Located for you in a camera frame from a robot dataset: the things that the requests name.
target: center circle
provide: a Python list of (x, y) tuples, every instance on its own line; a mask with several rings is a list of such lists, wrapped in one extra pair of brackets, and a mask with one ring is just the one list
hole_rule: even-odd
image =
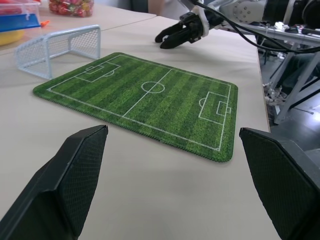
[(165, 86), (156, 81), (146, 81), (141, 85), (141, 88), (150, 94), (159, 94), (165, 90)]

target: green mouse pad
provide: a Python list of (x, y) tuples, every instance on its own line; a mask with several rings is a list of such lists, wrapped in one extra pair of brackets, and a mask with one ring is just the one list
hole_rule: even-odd
[(117, 52), (33, 93), (207, 159), (233, 155), (238, 88), (229, 82)]

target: mini soccer goal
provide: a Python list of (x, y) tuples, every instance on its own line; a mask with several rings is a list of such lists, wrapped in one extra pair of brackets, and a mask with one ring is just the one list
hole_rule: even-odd
[(96, 60), (100, 58), (100, 44), (100, 27), (91, 25), (31, 39), (18, 46), (14, 55), (18, 69), (50, 80), (50, 59), (71, 53)]

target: table surface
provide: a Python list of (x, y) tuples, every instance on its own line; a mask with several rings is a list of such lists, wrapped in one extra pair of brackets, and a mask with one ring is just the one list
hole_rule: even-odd
[(50, 21), (50, 23), (42, 28), (37, 27), (25, 30), (25, 35), (20, 41), (0, 46), (0, 51), (6, 50), (6, 53), (13, 52), (15, 47), (32, 38), (40, 36), (41, 34), (48, 34), (56, 31), (95, 24), (99, 24), (101, 30), (105, 31), (127, 24), (152, 19), (156, 16), (149, 13), (133, 12), (116, 7), (95, 4), (93, 6), (93, 15), (91, 17), (70, 17), (51, 13), (48, 9), (47, 2), (44, 2), (39, 8), (39, 14), (41, 22)]
[[(194, 44), (160, 49), (154, 37), (175, 23), (154, 17), (105, 30), (101, 56), (123, 52), (236, 84), (233, 158), (212, 162), (109, 124), (99, 183), (79, 239), (278, 240), (238, 137), (241, 127), (269, 130), (257, 49), (222, 30)], [(33, 88), (45, 80), (17, 70), (11, 52), (0, 52), (0, 61), (2, 218), (66, 137), (104, 122), (34, 97)], [(52, 60), (53, 72), (58, 76), (89, 62), (60, 56)]]

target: candy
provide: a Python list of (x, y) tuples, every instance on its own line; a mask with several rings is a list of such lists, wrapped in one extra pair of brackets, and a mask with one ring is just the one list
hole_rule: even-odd
[(93, 7), (94, 0), (49, 0), (50, 11), (59, 15), (90, 17)]

